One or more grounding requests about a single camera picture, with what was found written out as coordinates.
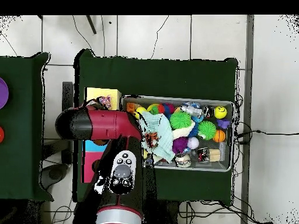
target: orange ball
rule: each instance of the orange ball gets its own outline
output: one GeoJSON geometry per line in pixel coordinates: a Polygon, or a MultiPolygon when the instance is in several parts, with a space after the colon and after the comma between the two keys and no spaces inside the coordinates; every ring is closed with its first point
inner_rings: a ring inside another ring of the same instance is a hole
{"type": "Polygon", "coordinates": [[[225,133],[224,131],[218,129],[216,130],[216,134],[213,137],[215,142],[223,142],[225,140],[225,133]]]}

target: purple ball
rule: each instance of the purple ball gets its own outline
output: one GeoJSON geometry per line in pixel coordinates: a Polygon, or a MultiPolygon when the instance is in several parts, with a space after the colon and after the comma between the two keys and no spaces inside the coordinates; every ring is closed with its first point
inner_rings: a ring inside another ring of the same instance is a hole
{"type": "Polygon", "coordinates": [[[175,154],[183,153],[184,149],[187,147],[188,139],[185,137],[176,138],[173,140],[172,151],[175,154]]]}

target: green spiky ball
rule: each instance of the green spiky ball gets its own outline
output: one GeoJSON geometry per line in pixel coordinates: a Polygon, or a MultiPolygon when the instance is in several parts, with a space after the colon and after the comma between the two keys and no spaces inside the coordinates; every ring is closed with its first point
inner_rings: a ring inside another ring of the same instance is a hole
{"type": "Polygon", "coordinates": [[[183,111],[178,111],[171,115],[169,122],[173,129],[186,128],[191,125],[191,116],[183,111]]]}
{"type": "Polygon", "coordinates": [[[199,124],[199,137],[204,140],[211,140],[216,134],[216,126],[209,121],[202,121],[199,124]]]}

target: dark green tablecloth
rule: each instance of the dark green tablecloth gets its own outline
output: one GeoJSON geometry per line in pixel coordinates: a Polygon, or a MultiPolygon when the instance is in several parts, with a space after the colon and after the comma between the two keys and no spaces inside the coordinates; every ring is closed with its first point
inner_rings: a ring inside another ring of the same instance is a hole
{"type": "Polygon", "coordinates": [[[39,185],[43,84],[41,72],[47,53],[31,58],[0,57],[0,77],[9,99],[0,109],[5,138],[0,143],[0,198],[49,201],[39,185]]]}
{"type": "MultiPolygon", "coordinates": [[[[75,104],[84,102],[84,88],[118,89],[122,95],[180,97],[234,102],[237,61],[142,60],[97,58],[90,50],[76,56],[75,104]]],[[[78,201],[87,184],[81,183],[82,142],[75,171],[78,201]]],[[[162,200],[231,200],[231,171],[181,171],[156,169],[158,198],[162,200]]]]}

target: plastic bin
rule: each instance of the plastic bin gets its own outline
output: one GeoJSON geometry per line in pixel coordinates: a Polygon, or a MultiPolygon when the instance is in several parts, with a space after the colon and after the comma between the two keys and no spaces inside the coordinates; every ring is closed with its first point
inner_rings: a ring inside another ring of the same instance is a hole
{"type": "Polygon", "coordinates": [[[227,115],[225,119],[230,120],[231,125],[227,129],[221,129],[218,127],[216,118],[210,118],[209,121],[216,124],[218,130],[223,130],[226,133],[226,139],[223,143],[216,143],[213,140],[203,140],[200,139],[199,148],[209,148],[209,149],[220,149],[221,160],[219,162],[198,162],[196,151],[192,151],[190,158],[192,164],[190,167],[182,168],[177,167],[175,162],[157,162],[154,166],[159,169],[176,169],[176,170],[201,170],[201,171],[211,171],[211,172],[227,172],[232,168],[232,161],[234,157],[234,119],[235,119],[235,104],[230,101],[217,101],[217,100],[200,100],[200,99],[183,99],[183,98],[167,98],[167,97],[154,97],[154,96],[123,96],[121,98],[122,108],[125,110],[127,103],[137,103],[145,108],[150,104],[154,103],[170,103],[175,107],[180,106],[184,102],[196,102],[201,106],[224,106],[227,109],[227,115]]]}

